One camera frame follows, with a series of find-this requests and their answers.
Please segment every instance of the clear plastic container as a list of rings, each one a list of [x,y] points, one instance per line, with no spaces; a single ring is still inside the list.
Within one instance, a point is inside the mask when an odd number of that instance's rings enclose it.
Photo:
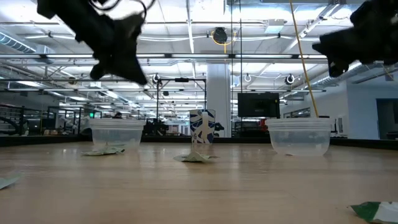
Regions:
[[[136,119],[91,119],[95,146],[131,149],[139,146],[144,123]]]
[[[330,143],[328,118],[290,118],[266,121],[272,147],[279,154],[322,156]]]

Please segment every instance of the wooden tabletop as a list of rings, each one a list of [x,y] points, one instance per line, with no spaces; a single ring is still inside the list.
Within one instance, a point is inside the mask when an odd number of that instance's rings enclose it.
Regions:
[[[81,157],[92,143],[0,148],[0,223],[365,223],[348,205],[398,201],[398,152],[332,146],[324,157],[268,144],[198,146],[211,164],[173,160],[190,144],[141,144]]]

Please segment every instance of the pillar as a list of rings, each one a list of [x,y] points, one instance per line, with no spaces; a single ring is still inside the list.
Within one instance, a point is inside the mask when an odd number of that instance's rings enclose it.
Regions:
[[[216,111],[216,123],[231,137],[231,93],[228,64],[207,64],[207,109]],[[218,132],[224,137],[224,131]]]

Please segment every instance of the blue and white cup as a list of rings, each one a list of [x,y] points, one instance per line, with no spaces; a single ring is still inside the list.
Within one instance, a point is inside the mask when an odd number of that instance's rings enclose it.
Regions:
[[[190,110],[190,129],[192,143],[213,143],[215,123],[215,110]]]

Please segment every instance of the crumpled paper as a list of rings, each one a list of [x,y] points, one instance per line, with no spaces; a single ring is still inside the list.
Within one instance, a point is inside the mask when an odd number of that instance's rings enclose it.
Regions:
[[[398,224],[398,202],[365,202],[351,208],[369,223]]]
[[[218,156],[202,155],[198,152],[191,152],[188,155],[179,155],[174,157],[176,161],[180,162],[208,162],[210,159],[218,158]]]
[[[83,156],[106,156],[106,155],[115,155],[124,152],[125,150],[120,147],[111,147],[106,146],[103,149],[95,150],[91,152],[82,152]]]
[[[19,180],[20,177],[21,177],[21,174],[12,174],[7,178],[0,177],[0,190],[17,182],[17,180]]]

